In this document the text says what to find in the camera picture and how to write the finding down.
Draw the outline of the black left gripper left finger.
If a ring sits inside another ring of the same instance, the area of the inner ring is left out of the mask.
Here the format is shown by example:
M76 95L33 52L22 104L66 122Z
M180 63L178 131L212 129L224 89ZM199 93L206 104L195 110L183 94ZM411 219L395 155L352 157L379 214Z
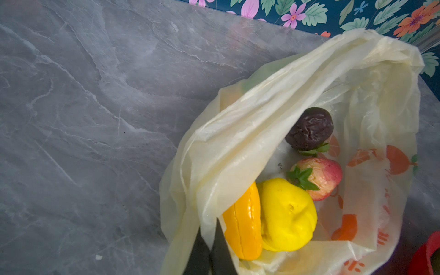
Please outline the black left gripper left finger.
M198 230L183 275L208 275L211 269L210 250Z

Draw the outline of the dark brown fake fruit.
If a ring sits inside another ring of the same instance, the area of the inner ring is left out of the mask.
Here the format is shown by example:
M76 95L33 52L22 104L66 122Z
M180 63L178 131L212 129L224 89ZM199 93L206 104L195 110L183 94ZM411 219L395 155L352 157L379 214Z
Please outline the dark brown fake fruit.
M308 108L288 132L285 140L292 148L309 151L318 148L333 133L330 113L318 107Z

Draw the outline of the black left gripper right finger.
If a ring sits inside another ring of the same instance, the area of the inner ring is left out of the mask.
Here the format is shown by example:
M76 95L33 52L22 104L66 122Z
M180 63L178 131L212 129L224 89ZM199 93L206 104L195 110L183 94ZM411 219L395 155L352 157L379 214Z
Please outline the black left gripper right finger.
M210 257L213 275L238 275L219 219L217 219L215 239Z

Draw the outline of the red flower-shaped plate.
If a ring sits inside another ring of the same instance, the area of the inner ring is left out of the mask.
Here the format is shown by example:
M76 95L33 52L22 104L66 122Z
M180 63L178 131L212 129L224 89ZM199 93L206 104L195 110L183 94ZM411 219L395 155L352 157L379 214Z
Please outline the red flower-shaped plate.
M435 275L440 271L440 232L434 232L413 255L408 275Z

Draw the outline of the yellow fake lemon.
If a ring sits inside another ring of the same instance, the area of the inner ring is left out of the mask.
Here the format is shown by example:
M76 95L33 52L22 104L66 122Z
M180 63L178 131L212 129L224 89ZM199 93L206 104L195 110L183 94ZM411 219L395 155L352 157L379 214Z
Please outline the yellow fake lemon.
M317 225L317 211L311 196L282 178L264 181L257 187L263 249L294 252L306 246Z

